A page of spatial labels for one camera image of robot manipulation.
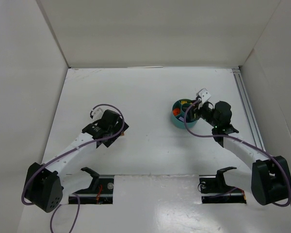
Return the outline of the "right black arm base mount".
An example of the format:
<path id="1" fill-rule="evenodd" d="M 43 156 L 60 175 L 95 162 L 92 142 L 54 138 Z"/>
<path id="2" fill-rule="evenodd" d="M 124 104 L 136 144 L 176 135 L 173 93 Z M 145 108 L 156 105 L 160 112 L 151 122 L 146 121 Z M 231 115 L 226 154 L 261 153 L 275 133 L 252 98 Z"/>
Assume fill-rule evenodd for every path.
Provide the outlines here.
<path id="1" fill-rule="evenodd" d="M 224 174 L 237 169 L 229 166 L 217 170 L 215 175 L 199 175 L 198 191 L 201 193 L 202 204 L 247 204 L 242 189 L 226 184 Z"/>

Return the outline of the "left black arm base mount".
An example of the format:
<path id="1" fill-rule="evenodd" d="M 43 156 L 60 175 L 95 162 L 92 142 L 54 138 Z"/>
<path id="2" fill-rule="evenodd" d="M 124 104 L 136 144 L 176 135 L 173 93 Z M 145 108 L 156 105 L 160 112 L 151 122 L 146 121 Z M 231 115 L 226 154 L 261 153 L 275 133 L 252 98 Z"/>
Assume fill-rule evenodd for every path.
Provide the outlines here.
<path id="1" fill-rule="evenodd" d="M 75 191 L 80 204 L 113 204 L 114 175 L 99 175 L 88 167 L 83 167 L 81 171 L 91 177 L 91 182 L 85 188 Z"/>

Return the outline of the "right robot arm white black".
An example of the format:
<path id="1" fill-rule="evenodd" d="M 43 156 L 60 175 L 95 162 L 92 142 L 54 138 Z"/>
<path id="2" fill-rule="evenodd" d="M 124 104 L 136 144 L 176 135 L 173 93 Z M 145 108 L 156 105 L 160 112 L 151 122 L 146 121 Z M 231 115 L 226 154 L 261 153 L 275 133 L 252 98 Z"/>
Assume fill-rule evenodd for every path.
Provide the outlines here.
<path id="1" fill-rule="evenodd" d="M 250 189 L 260 205 L 273 204 L 279 207 L 291 203 L 291 174 L 287 160 L 271 156 L 268 152 L 237 137 L 239 131 L 231 124 L 231 106 L 224 101 L 215 105 L 203 103 L 200 98 L 190 103 L 185 119 L 203 119 L 213 129 L 213 138 L 222 148 L 232 152 L 251 170 Z"/>

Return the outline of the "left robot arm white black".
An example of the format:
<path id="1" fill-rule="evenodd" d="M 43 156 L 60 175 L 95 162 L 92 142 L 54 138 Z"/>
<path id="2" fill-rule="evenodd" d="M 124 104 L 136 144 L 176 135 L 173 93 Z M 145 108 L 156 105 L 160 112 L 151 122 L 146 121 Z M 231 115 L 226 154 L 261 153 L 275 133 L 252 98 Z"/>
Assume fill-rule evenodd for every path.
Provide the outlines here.
<path id="1" fill-rule="evenodd" d="M 33 163 L 27 171 L 23 198 L 46 213 L 55 210 L 73 193 L 95 191 L 99 174 L 87 164 L 99 146 L 109 147 L 129 125 L 112 110 L 98 109 L 94 122 L 85 126 L 76 139 L 60 154 L 43 164 Z"/>

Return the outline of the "orange cone lego piece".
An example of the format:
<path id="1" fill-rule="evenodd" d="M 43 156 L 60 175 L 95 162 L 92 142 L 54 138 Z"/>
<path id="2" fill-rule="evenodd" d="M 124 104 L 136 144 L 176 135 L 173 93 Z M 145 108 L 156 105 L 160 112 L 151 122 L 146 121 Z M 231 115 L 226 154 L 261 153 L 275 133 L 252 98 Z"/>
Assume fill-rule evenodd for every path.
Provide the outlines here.
<path id="1" fill-rule="evenodd" d="M 173 115 L 174 116 L 177 116 L 177 115 L 179 115 L 180 114 L 180 109 L 179 108 L 175 108 L 174 110 L 173 110 Z"/>

